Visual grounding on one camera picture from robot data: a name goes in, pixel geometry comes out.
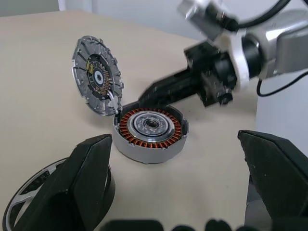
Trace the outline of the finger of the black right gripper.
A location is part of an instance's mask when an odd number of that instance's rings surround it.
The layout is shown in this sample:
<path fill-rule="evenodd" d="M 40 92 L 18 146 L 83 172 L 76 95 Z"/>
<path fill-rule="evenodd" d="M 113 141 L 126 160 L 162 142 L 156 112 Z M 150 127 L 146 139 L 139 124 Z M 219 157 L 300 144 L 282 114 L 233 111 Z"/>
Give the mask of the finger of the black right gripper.
<path fill-rule="evenodd" d="M 200 91 L 200 72 L 189 68 L 153 82 L 141 99 L 184 99 Z"/>
<path fill-rule="evenodd" d="M 138 101 L 140 106 L 167 106 L 197 93 L 198 91 L 192 89 L 180 91 L 163 90 L 143 94 Z"/>

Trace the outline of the silver motor housing copper windings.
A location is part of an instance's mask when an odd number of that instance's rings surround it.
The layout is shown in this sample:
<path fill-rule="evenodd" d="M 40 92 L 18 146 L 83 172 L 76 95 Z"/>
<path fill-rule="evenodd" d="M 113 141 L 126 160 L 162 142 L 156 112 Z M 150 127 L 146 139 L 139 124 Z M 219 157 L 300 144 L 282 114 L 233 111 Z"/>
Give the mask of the silver motor housing copper windings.
<path fill-rule="evenodd" d="M 159 164 L 175 157 L 189 132 L 188 121 L 175 107 L 141 107 L 138 102 L 123 106 L 113 126 L 117 150 L 143 164 Z"/>

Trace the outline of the black spoked rotor silver rim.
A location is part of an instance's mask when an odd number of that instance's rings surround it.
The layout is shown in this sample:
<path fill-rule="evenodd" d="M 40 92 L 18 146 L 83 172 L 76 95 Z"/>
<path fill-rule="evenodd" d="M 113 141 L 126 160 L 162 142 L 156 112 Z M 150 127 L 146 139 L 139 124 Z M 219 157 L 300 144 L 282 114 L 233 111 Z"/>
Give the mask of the black spoked rotor silver rim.
<path fill-rule="evenodd" d="M 31 204 L 33 198 L 37 195 L 47 178 L 65 162 L 66 158 L 60 159 L 56 162 L 49 164 L 44 167 L 32 177 L 30 177 L 14 194 L 8 203 L 3 219 L 2 219 L 2 230 L 13 231 L 16 223 L 20 217 L 27 210 L 27 207 Z M 104 186 L 103 196 L 103 207 L 102 207 L 102 218 L 103 220 L 109 211 L 112 202 L 114 200 L 116 185 L 111 169 L 108 168 L 107 177 Z"/>

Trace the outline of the grey round hinged motor lid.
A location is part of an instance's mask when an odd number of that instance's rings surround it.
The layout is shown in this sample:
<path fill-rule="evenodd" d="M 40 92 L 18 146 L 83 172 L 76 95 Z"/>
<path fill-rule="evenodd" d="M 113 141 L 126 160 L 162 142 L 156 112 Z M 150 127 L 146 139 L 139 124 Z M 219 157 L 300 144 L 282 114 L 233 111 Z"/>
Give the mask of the grey round hinged motor lid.
<path fill-rule="evenodd" d="M 73 77 L 86 105 L 101 116 L 117 115 L 124 83 L 117 59 L 103 40 L 94 36 L 78 39 L 72 62 Z"/>

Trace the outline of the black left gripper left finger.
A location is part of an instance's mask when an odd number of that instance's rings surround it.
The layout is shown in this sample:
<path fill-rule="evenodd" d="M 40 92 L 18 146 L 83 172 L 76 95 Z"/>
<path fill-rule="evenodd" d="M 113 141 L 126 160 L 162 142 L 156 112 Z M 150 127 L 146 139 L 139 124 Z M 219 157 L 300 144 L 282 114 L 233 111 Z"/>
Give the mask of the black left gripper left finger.
<path fill-rule="evenodd" d="M 79 143 L 42 185 L 13 231 L 94 231 L 113 202 L 111 134 Z"/>

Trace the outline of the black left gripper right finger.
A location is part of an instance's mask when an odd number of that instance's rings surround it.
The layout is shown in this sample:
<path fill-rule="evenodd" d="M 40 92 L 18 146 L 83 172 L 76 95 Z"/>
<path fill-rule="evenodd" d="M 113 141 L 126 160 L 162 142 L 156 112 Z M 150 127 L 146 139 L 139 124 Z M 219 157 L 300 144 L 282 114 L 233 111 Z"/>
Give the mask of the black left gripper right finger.
<path fill-rule="evenodd" d="M 308 218 L 308 157 L 288 139 L 240 130 L 250 176 L 271 218 Z"/>

